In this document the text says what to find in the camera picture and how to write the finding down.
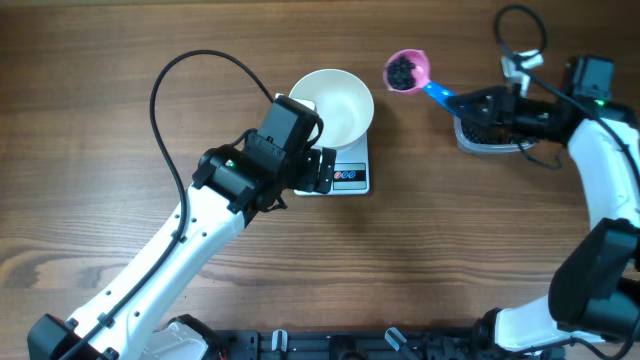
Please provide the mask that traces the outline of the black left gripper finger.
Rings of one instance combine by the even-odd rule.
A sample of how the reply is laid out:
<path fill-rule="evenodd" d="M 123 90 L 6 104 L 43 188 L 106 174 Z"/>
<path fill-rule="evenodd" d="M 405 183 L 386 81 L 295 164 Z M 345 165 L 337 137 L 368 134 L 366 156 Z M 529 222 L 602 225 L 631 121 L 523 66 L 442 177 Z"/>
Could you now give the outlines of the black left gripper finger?
<path fill-rule="evenodd" d="M 320 194 L 328 194 L 332 188 L 334 166 L 337 151 L 331 148 L 321 149 L 321 162 L 318 171 L 318 179 L 315 191 Z"/>
<path fill-rule="evenodd" d="M 311 148 L 305 152 L 301 163 L 299 189 L 304 192 L 317 192 L 321 163 L 321 151 Z"/>

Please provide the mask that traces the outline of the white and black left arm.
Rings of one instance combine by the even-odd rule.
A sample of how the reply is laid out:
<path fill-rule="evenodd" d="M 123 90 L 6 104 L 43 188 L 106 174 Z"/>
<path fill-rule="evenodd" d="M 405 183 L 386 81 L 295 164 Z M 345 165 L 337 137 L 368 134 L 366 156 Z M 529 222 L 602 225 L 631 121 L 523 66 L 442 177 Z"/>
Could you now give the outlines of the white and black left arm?
<path fill-rule="evenodd" d="M 258 129 L 206 151 L 171 217 L 98 295 L 67 320 L 43 315 L 27 336 L 32 359 L 140 359 L 154 331 L 205 263 L 260 212 L 285 208 L 286 189 L 325 193 L 332 149 L 308 100 L 279 96 Z"/>

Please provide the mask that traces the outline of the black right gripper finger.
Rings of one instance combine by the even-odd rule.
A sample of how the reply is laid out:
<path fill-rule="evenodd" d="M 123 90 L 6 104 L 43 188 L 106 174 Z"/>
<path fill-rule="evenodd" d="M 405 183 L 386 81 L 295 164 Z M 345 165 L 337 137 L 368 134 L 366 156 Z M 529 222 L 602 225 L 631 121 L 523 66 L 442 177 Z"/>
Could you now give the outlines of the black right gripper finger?
<path fill-rule="evenodd" d="M 470 93 L 450 96 L 446 99 L 445 104 L 454 112 L 478 109 L 481 105 L 491 107 L 493 102 L 507 93 L 508 90 L 505 86 L 491 86 Z"/>
<path fill-rule="evenodd" d="M 454 114 L 477 137 L 501 138 L 504 136 L 500 112 L 490 108 L 459 107 Z"/>

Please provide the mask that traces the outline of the pink scoop with blue handle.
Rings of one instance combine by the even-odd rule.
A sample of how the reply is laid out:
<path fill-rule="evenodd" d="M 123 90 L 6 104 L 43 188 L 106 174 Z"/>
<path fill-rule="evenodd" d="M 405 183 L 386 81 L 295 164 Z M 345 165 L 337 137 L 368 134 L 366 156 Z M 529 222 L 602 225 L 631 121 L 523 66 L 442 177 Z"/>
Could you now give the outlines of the pink scoop with blue handle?
<path fill-rule="evenodd" d="M 431 80 L 430 61 L 423 50 L 403 49 L 392 55 L 383 70 L 387 89 L 404 95 L 425 93 L 452 112 L 445 101 L 455 93 Z"/>

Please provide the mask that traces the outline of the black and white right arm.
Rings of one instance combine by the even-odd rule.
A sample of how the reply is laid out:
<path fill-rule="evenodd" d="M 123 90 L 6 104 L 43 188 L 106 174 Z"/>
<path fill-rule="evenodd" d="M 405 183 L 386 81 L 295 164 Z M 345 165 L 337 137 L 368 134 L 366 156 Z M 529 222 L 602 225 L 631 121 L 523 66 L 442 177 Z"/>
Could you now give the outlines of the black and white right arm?
<path fill-rule="evenodd" d="M 469 127 L 505 129 L 565 145 L 579 170 L 591 230 L 555 272 L 546 296 L 496 313 L 493 345 L 515 356 L 581 343 L 639 340 L 639 283 L 624 277 L 639 261 L 639 126 L 611 102 L 611 60 L 572 60 L 555 104 L 490 87 L 442 104 Z"/>

